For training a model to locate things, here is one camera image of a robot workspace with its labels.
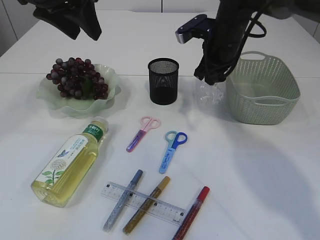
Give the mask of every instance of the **glitter pen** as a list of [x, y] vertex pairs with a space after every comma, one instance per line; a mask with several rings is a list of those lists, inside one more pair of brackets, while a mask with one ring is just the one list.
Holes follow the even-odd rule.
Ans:
[[[165, 176], [164, 179], [159, 183], [158, 186], [156, 186], [156, 188], [150, 194], [150, 197], [155, 198], [155, 199], [157, 197], [159, 197], [159, 195], [165, 189], [165, 187], [167, 186], [167, 184], [169, 182], [170, 182], [170, 177]], [[135, 214], [132, 216], [132, 218], [129, 220], [129, 222], [123, 228], [123, 232], [125, 234], [128, 235], [129, 233], [131, 233], [133, 231], [133, 229], [137, 226], [139, 221], [143, 218], [143, 216], [146, 214], [146, 212], [152, 206], [152, 204], [154, 204], [154, 202], [155, 202], [154, 200], [147, 198], [142, 203], [142, 205], [140, 206], [138, 211], [135, 212]]]
[[[142, 170], [138, 170], [136, 172], [136, 174], [134, 175], [133, 179], [130, 181], [127, 189], [129, 190], [134, 190], [137, 186], [137, 183], [139, 182], [141, 176], [142, 176], [143, 171]], [[111, 230], [111, 228], [114, 226], [117, 218], [119, 217], [121, 211], [124, 209], [127, 200], [130, 196], [130, 191], [129, 190], [125, 190], [123, 192], [123, 194], [121, 195], [119, 201], [117, 202], [117, 204], [115, 205], [114, 209], [112, 210], [108, 220], [105, 222], [102, 230], [105, 232], [109, 232]]]
[[184, 239], [185, 235], [187, 234], [188, 229], [190, 228], [192, 222], [194, 221], [196, 215], [198, 214], [201, 205], [204, 203], [204, 200], [206, 199], [208, 193], [210, 191], [210, 188], [205, 186], [199, 196], [196, 198], [194, 204], [190, 208], [189, 212], [185, 216], [185, 219], [183, 220], [181, 226], [179, 227], [178, 231], [176, 231], [174, 237], [172, 240], [182, 240]]

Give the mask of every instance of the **black mesh pen holder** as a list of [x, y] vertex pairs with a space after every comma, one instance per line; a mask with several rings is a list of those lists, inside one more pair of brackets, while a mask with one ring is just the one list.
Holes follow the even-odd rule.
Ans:
[[155, 104], [169, 105], [178, 97], [179, 63], [170, 58], [157, 58], [149, 62], [150, 99]]

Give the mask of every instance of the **gold glitter pen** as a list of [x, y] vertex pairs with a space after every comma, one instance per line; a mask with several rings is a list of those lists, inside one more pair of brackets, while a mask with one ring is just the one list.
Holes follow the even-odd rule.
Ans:
[[[153, 192], [150, 194], [150, 197], [157, 198], [162, 193], [162, 191], [165, 189], [165, 187], [170, 182], [170, 177], [165, 176], [164, 179], [159, 183], [158, 186], [153, 190]], [[140, 222], [140, 220], [143, 218], [143, 216], [146, 214], [148, 209], [154, 204], [154, 200], [151, 198], [147, 198], [138, 211], [135, 212], [135, 214], [132, 216], [132, 218], [129, 220], [129, 222], [125, 225], [123, 228], [123, 232], [125, 234], [130, 234], [132, 230], [137, 226], [137, 224]]]

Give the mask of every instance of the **clear plastic ruler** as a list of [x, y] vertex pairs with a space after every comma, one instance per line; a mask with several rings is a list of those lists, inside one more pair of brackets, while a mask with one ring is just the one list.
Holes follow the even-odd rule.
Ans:
[[151, 199], [154, 201], [154, 203], [148, 209], [147, 214], [177, 226], [179, 226], [184, 220], [184, 216], [186, 214], [185, 209], [150, 197], [143, 193], [127, 189], [125, 186], [121, 186], [111, 181], [108, 182], [107, 185], [103, 188], [101, 195], [118, 202], [124, 191], [131, 192], [129, 199], [126, 202], [126, 205], [128, 207], [138, 210], [146, 199]]

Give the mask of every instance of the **green glass bowl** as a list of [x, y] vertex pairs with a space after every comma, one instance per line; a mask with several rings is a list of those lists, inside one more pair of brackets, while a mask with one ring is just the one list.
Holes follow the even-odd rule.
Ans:
[[112, 68], [102, 65], [94, 64], [94, 69], [104, 77], [105, 83], [108, 84], [107, 99], [88, 99], [78, 100], [71, 97], [61, 97], [57, 85], [52, 81], [44, 78], [39, 84], [36, 91], [36, 98], [45, 101], [47, 107], [52, 111], [60, 111], [69, 116], [72, 115], [86, 115], [91, 112], [103, 110], [106, 107], [106, 102], [111, 100], [116, 94], [116, 86], [119, 83], [119, 76]]

